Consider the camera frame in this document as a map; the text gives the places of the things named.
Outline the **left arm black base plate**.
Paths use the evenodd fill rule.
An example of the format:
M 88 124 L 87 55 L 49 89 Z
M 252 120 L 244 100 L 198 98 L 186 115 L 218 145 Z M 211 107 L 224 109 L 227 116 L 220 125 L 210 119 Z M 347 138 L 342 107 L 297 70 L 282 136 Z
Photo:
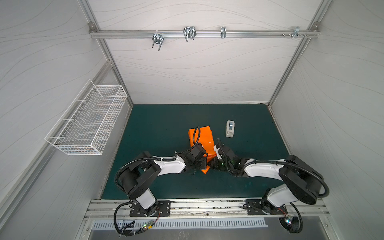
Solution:
M 144 209 L 139 203 L 135 203 L 131 207 L 130 217 L 169 217 L 170 211 L 170 201 L 156 201 L 148 209 Z

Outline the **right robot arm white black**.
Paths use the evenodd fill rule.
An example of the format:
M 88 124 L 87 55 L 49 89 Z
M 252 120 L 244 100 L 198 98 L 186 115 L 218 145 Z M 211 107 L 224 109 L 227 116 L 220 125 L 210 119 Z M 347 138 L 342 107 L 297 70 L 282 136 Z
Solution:
M 214 170 L 227 171 L 234 177 L 263 177 L 281 181 L 280 186 L 267 189 L 259 202 L 249 206 L 267 215 L 285 204 L 297 201 L 315 205 L 318 198 L 325 198 L 330 194 L 324 177 L 294 155 L 272 161 L 218 155 L 208 166 Z

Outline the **orange wrapping paper sheet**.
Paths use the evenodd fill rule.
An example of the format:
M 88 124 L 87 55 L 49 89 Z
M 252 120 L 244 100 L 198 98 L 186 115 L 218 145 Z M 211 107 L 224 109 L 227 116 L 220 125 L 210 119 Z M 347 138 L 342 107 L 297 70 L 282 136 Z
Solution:
M 199 131 L 197 131 L 195 133 L 195 137 L 193 137 L 194 131 L 195 129 L 189 129 L 188 131 L 191 146 L 193 145 L 193 140 L 197 140 L 199 133 Z M 208 153 L 207 164 L 211 162 L 215 157 L 217 157 L 217 153 L 214 150 L 215 143 L 210 126 L 200 128 L 200 138 L 198 142 L 202 144 L 203 148 Z

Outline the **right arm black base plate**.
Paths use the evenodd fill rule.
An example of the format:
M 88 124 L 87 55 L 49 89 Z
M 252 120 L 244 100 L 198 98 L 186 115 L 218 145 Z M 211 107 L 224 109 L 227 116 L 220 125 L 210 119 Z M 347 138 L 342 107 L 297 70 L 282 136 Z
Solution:
M 287 215 L 285 207 L 275 207 L 265 199 L 247 199 L 242 206 L 248 215 Z

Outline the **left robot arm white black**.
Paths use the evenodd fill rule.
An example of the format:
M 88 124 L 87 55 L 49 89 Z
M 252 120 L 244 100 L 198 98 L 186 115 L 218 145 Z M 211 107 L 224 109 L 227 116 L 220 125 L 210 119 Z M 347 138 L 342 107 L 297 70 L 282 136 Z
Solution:
M 134 160 L 119 168 L 115 174 L 115 185 L 129 200 L 138 203 L 145 211 L 153 211 L 158 200 L 150 190 L 159 176 L 181 174 L 187 170 L 199 170 L 207 166 L 206 151 L 186 151 L 172 157 L 157 157 L 143 152 Z

